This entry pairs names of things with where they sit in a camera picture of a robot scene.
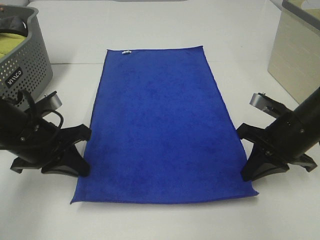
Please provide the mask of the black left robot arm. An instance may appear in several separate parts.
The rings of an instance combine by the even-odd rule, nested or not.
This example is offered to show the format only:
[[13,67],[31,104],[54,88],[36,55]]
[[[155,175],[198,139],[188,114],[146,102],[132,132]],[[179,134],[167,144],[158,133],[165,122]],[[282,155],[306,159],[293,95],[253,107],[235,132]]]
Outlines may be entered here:
[[52,109],[24,112],[0,102],[0,148],[16,156],[10,169],[18,174],[40,169],[42,174],[87,177],[90,165],[76,148],[89,141],[91,130],[84,124],[63,128],[63,116]]

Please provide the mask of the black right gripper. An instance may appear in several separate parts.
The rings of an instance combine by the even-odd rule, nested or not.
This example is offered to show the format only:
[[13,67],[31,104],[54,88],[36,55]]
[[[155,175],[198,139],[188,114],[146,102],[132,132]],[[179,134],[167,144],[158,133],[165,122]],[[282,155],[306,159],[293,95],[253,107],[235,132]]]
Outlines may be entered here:
[[253,143],[251,154],[241,170],[245,182],[285,173],[289,165],[298,165],[307,172],[317,167],[306,152],[318,142],[318,101],[307,99],[295,110],[272,99],[273,108],[264,111],[275,121],[262,129],[246,123],[240,125],[240,139]]

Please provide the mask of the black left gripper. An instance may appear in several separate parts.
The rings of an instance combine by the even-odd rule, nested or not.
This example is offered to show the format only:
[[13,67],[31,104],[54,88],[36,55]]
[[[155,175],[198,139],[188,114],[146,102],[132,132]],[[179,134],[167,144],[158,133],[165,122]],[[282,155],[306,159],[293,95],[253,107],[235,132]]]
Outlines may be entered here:
[[91,130],[84,124],[63,128],[63,117],[57,112],[58,98],[43,98],[23,111],[9,101],[0,101],[0,148],[17,157],[10,169],[40,169],[42,174],[87,177],[90,165],[76,144],[88,141]]

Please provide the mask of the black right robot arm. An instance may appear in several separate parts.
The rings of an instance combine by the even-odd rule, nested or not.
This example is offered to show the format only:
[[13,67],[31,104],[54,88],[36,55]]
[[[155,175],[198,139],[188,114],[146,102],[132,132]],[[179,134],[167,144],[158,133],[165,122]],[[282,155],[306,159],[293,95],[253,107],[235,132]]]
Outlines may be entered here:
[[245,182],[285,173],[289,165],[311,172],[318,165],[306,152],[320,142],[320,90],[316,89],[295,110],[265,94],[254,93],[250,105],[275,120],[266,128],[242,123],[236,130],[240,139],[253,143],[241,170]]

